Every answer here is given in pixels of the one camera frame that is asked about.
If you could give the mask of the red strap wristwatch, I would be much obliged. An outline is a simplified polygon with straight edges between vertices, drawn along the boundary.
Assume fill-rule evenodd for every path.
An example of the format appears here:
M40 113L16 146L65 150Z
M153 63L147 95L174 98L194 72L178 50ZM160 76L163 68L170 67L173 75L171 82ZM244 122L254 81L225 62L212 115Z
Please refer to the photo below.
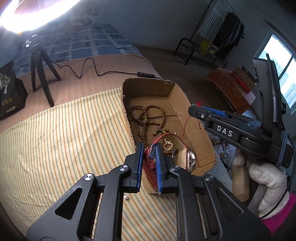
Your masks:
M145 149L143 170L149 185L157 189L156 163L154 153L156 144L161 144L164 155L172 157L174 163L192 173L195 169L197 158L192 149L187 146L176 134L165 133Z

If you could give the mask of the orange covered low table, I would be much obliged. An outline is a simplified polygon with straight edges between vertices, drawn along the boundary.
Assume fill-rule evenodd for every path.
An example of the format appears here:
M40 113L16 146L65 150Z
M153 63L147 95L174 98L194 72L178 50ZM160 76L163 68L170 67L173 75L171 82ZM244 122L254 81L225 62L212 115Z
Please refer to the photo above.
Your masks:
M205 80L213 82L224 93L235 113L243 114L256 99L253 92L246 92L231 75L230 70L216 68L205 77Z

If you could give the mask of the red and tan box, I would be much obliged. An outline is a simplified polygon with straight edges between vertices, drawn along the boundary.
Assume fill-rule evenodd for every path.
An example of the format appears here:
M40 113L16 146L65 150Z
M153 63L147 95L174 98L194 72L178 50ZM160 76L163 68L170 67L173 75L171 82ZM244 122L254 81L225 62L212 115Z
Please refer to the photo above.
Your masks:
M245 66L237 66L237 68L231 72L231 75L247 93L251 92L251 90L253 90L256 86L257 79L246 69Z

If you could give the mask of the cardboard box tray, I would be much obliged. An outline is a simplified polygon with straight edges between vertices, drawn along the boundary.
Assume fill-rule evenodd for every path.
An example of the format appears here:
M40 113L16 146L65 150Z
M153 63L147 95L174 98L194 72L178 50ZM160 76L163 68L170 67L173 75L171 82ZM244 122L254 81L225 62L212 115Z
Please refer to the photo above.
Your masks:
M134 105L156 104L165 111L165 128L177 134L197 157L194 175L202 176L215 162L215 152L202 123L190 117L190 102L182 89L169 80L128 78L122 84L122 109L125 112L125 126L130 134L130 142L135 146L137 135L130 108Z

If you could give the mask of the yellow crate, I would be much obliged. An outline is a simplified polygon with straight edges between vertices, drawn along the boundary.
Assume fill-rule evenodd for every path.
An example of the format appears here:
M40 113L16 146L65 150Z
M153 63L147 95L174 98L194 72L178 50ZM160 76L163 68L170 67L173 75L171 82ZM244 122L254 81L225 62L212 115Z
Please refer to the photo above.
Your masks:
M211 42L207 40L203 40L200 43L200 46L201 46L200 53L202 55L215 55L218 50L217 47L215 47Z

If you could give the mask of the window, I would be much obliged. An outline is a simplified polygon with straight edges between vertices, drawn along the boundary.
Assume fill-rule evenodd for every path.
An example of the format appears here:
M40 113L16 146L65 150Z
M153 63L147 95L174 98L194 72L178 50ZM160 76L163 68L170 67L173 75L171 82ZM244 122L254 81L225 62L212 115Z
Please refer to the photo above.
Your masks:
M295 54L281 42L276 35L272 34L257 57L267 59L266 55L274 61L278 79L280 83L280 92L285 99L289 109L293 112L295 109Z

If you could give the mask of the black clothes rack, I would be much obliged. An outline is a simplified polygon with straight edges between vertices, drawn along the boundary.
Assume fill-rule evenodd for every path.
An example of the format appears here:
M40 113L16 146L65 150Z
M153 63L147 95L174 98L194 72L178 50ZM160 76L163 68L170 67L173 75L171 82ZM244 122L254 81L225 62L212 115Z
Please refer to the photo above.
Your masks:
M180 39L174 55L193 62L194 55L204 57L213 64L227 65L227 57L245 37L245 25L229 1L210 1L190 38ZM211 42L218 48L215 55L202 55L200 43Z

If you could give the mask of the yellow striped cloth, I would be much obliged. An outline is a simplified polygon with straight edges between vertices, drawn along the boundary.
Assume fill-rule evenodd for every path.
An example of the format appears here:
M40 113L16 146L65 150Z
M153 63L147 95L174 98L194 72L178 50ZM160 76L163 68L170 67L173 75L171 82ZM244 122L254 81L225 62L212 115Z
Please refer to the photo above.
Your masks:
M120 88L55 106L1 134L1 204L26 234L84 174L108 173L133 151Z

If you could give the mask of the black printed bag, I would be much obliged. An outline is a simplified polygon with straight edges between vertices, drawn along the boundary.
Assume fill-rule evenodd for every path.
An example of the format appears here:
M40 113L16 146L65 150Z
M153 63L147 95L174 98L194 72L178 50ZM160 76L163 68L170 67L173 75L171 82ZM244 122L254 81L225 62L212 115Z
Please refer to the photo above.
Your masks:
M1 120L25 107L28 93L15 74L14 61L1 67Z

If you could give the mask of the black tripod stand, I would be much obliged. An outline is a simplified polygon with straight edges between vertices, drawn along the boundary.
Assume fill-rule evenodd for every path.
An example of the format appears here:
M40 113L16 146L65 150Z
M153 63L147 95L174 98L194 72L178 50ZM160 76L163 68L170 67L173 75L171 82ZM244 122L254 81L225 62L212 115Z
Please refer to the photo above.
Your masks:
M31 83L32 83L32 92L36 91L36 72L38 74L41 87L45 94L45 97L48 101L50 107L53 107L54 100L51 95L49 85L46 79L43 62L45 62L53 75L56 77L57 81L61 81L62 78L58 74L57 70L53 66L52 61L50 60L45 49L42 47L40 39L37 34L32 35L25 43L26 49L31 53Z

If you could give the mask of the folded floral blanket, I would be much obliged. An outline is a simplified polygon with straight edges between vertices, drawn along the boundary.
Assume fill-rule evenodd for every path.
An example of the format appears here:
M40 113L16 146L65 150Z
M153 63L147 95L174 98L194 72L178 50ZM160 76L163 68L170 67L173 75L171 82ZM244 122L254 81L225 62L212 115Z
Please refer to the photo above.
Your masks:
M79 1L62 17L62 22L69 28L82 28L89 25L93 16L97 16L99 7L95 1Z

